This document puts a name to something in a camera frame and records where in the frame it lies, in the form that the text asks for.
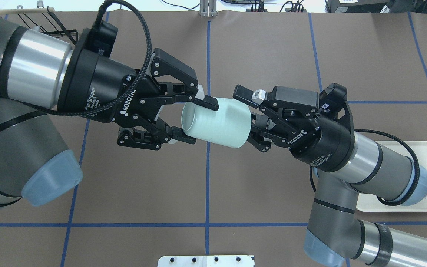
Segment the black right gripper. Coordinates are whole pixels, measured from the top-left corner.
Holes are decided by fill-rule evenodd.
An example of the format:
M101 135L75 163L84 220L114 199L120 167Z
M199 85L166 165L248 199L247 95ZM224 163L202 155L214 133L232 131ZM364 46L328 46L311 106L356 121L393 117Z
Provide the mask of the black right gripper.
M282 120L292 127L285 130L266 115L251 113L247 141L260 152L269 151L274 144L288 149L296 159L325 172L338 171L351 158L355 138L349 108L302 117L300 112L318 111L319 94L284 86L275 86L271 92L266 92L237 85L233 98L255 109L261 106L281 108Z

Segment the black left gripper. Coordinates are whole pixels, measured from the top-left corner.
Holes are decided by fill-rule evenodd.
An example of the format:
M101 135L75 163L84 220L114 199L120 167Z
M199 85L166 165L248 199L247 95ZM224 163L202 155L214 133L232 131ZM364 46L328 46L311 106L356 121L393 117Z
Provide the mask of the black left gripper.
M77 113L99 108L123 93L128 75L132 80L135 78L135 69L88 49L89 32L89 29L83 30L71 54L57 101L58 112ZM192 102L212 111L220 108L218 101L206 96L201 89L195 70L160 48L152 53L150 74L153 78L171 76L180 81L171 89L166 88L175 102ZM161 119L134 119L132 126L119 128L117 137L119 146L156 151L162 144L176 141L196 143L182 128L169 126Z

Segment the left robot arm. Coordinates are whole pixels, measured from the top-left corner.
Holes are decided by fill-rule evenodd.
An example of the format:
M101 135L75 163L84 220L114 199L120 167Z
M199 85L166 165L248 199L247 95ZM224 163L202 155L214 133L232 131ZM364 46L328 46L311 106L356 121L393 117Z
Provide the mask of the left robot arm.
M103 20L106 9L103 4L92 28L71 43L0 18L0 210L21 199L44 205L82 181L50 114L114 122L120 146L159 150L164 143L196 142L159 118L165 105L219 110L191 67L152 48L137 10L147 41L141 69L110 59L117 27Z

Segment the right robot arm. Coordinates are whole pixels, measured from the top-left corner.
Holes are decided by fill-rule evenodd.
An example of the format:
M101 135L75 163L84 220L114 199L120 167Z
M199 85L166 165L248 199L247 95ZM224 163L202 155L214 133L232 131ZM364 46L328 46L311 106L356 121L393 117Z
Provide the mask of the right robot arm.
M340 267L347 258L371 267L427 267L427 238L355 217L360 193L387 206L413 205L427 194L427 171L411 148L399 154L355 129L347 88L331 83L320 93L275 86L271 92L237 85L233 98L259 109L251 114L248 142L271 144L317 174L304 252L315 262Z

